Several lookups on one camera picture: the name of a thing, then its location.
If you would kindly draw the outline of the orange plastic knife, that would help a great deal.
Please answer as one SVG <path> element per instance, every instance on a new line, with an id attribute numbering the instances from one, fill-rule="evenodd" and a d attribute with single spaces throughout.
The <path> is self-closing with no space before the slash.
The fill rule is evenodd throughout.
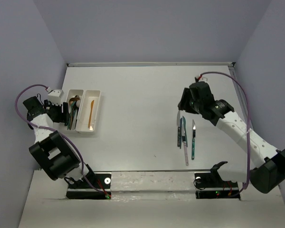
<path id="1" fill-rule="evenodd" d="M 90 131 L 93 130 L 93 127 L 92 127 L 92 115 L 93 115 L 93 107 L 94 107 L 94 100 L 91 101 L 91 104 L 90 104 L 90 115 L 89 115 L 89 121 L 88 121 L 88 129 Z"/>

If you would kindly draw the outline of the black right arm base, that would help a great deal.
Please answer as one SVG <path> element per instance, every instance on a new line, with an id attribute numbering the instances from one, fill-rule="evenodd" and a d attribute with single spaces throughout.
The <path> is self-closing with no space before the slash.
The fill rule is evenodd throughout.
<path id="1" fill-rule="evenodd" d="M 224 181 L 221 179 L 218 170 L 227 161 L 221 161 L 208 172 L 197 172 L 194 174 L 194 187 L 196 199 L 240 199 L 237 182 Z"/>

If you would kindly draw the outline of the teal plastic spoon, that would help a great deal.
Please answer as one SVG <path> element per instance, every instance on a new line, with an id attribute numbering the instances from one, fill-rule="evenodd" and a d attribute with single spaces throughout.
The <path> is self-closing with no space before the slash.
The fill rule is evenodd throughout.
<path id="1" fill-rule="evenodd" d="M 67 129 L 68 130 L 72 129 L 73 121 L 75 119 L 75 114 L 76 114 L 76 111 L 79 109 L 78 108 L 79 105 L 80 105 L 79 101 L 74 101 L 70 105 L 70 116 L 69 116 L 69 120 L 68 120 L 68 124 L 67 124 Z"/>

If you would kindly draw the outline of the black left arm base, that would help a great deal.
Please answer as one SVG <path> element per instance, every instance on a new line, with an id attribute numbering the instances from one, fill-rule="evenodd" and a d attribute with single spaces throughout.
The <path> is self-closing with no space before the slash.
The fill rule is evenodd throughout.
<path id="1" fill-rule="evenodd" d="M 94 172 L 85 164 L 85 173 L 79 179 L 66 176 L 66 198 L 70 200 L 110 200 L 111 172 Z"/>

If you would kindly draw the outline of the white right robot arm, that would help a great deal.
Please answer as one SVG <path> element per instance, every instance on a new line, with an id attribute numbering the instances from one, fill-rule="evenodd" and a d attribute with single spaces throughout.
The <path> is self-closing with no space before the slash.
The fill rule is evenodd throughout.
<path id="1" fill-rule="evenodd" d="M 227 101 L 215 100 L 208 83 L 196 82 L 185 88 L 178 109 L 201 115 L 247 153 L 247 161 L 255 166 L 247 171 L 249 181 L 259 192 L 267 194 L 285 180 L 285 149 L 267 143 Z"/>

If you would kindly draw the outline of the knife with pink handle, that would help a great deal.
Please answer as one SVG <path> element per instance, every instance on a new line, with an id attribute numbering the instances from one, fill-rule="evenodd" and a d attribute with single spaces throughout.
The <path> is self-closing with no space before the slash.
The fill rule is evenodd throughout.
<path id="1" fill-rule="evenodd" d="M 188 166 L 189 165 L 188 147 L 184 147 L 184 145 L 183 145 L 183 149 L 184 149 L 185 165 Z"/>

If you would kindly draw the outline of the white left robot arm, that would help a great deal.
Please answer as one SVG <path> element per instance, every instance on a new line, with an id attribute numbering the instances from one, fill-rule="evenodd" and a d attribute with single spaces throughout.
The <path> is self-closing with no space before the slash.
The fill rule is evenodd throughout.
<path id="1" fill-rule="evenodd" d="M 64 135 L 53 128 L 54 123 L 69 124 L 68 103 L 55 105 L 49 100 L 42 103 L 33 96 L 23 104 L 27 109 L 26 120 L 36 138 L 29 152 L 48 177 L 53 181 L 64 179 L 74 188 L 90 188 L 96 184 L 97 177 L 91 167 L 76 155 L 75 147 Z"/>

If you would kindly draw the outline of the copper metal spoon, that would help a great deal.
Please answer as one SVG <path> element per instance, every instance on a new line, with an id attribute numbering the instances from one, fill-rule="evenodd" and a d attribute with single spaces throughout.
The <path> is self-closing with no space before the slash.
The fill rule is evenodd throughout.
<path id="1" fill-rule="evenodd" d="M 80 100 L 80 96 L 79 95 L 75 95 L 74 97 L 71 97 L 69 99 L 69 104 L 71 105 L 74 102 L 77 102 L 78 100 Z"/>

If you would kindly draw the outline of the knife with teal handle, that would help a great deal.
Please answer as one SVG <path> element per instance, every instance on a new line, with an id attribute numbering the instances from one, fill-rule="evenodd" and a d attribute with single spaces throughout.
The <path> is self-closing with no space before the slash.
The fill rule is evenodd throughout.
<path id="1" fill-rule="evenodd" d="M 196 137 L 196 124 L 192 120 L 192 138 L 191 138 L 191 159 L 195 159 L 195 137 Z"/>

